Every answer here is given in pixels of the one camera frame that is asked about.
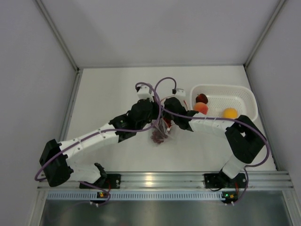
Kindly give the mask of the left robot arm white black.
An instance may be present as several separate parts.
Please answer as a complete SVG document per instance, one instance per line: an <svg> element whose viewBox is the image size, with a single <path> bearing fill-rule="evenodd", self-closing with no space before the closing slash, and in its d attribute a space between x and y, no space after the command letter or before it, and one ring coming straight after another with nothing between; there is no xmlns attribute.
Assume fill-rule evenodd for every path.
<svg viewBox="0 0 301 226"><path fill-rule="evenodd" d="M107 145L132 138L138 132L147 131L147 124L161 118L161 110L160 102L140 99L127 113L115 117L95 131L67 141L48 141L40 157L39 172L44 173L44 179L50 187L60 186L67 181L103 187L107 181L104 167L99 163L83 165L81 158Z"/></svg>

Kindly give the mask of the clear zip top bag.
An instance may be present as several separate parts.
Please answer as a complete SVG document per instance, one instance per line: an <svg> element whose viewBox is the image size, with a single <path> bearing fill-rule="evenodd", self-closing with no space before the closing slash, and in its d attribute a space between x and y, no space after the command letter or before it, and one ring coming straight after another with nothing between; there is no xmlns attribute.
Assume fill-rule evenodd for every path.
<svg viewBox="0 0 301 226"><path fill-rule="evenodd" d="M160 100L160 105L162 107L160 119L158 121L156 121L156 120L152 120L151 121L150 125L152 126L152 128L151 128L151 132L150 132L150 137L151 137L152 131L155 130L155 129L158 129L158 130L164 131L168 135L168 138L165 141L174 138L175 129L178 126L173 121L165 119L164 115L163 115L163 112L164 112L164 101L167 98L170 98L170 97L175 97L175 96L171 95L171 96L165 97L165 98L163 98L163 99ZM188 110L188 106L187 106L187 103L186 103L186 98L182 98L182 97L175 97L175 98L177 98L177 99L180 100L182 106L187 111Z"/></svg>

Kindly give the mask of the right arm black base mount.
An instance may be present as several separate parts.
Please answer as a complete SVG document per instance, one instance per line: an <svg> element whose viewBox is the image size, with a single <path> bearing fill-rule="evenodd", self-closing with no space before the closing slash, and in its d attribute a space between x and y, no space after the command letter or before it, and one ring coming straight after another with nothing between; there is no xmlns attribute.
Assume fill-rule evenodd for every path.
<svg viewBox="0 0 301 226"><path fill-rule="evenodd" d="M230 178L223 172L204 174L205 188L223 189L223 188L245 188L247 179L244 173L238 173L234 178Z"/></svg>

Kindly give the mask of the purple fake grapes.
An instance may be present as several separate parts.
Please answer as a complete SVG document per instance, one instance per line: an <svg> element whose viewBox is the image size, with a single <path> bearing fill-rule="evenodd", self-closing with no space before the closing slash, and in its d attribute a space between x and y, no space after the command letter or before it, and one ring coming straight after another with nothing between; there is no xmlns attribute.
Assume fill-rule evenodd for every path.
<svg viewBox="0 0 301 226"><path fill-rule="evenodd" d="M164 131L155 129L152 131L150 138L155 144L161 144L168 138L168 135Z"/></svg>

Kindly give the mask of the yellow fake peach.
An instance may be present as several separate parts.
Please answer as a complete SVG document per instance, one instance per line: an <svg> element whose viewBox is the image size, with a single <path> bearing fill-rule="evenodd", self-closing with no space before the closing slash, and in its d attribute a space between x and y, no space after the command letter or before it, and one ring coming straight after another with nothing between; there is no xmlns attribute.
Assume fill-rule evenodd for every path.
<svg viewBox="0 0 301 226"><path fill-rule="evenodd" d="M222 117L236 119L238 117L238 111L235 108L226 108L222 113Z"/></svg>

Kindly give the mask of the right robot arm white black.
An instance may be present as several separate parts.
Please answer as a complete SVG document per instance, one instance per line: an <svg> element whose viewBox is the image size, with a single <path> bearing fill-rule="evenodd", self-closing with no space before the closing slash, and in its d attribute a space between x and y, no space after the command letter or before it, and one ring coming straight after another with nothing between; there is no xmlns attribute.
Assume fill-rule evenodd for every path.
<svg viewBox="0 0 301 226"><path fill-rule="evenodd" d="M186 110L180 100L171 97L164 101L164 117L173 121L180 129L191 132L203 132L228 141L232 155L217 174L216 182L222 187L232 186L237 175L251 167L251 163L265 146L267 155L270 147L265 136L245 115L236 119L214 118L195 110Z"/></svg>

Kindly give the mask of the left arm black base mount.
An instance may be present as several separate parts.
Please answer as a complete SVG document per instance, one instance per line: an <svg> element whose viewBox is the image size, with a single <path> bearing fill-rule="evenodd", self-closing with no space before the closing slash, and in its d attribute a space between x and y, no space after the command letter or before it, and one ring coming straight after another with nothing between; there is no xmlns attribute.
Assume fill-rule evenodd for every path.
<svg viewBox="0 0 301 226"><path fill-rule="evenodd" d="M88 181L84 181L84 183L79 183L80 189L119 189L121 183L121 175L120 174L106 174L105 176L93 176Z"/></svg>

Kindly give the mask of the dark red fake apple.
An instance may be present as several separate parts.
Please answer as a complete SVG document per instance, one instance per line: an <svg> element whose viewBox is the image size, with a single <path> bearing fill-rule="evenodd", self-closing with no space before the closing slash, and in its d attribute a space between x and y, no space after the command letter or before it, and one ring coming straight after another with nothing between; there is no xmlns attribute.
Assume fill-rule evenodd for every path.
<svg viewBox="0 0 301 226"><path fill-rule="evenodd" d="M195 98L196 103L204 103L207 104L208 103L208 98L205 94L198 94Z"/></svg>

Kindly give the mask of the orange fake peach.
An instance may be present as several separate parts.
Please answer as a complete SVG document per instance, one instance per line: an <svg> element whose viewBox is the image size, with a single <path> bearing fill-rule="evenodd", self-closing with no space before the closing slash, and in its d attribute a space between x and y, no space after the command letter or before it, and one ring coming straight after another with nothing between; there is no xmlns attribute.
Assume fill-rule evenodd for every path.
<svg viewBox="0 0 301 226"><path fill-rule="evenodd" d="M199 113L202 113L204 115L207 115L208 106L205 103L198 102L193 106L193 110L198 111Z"/></svg>

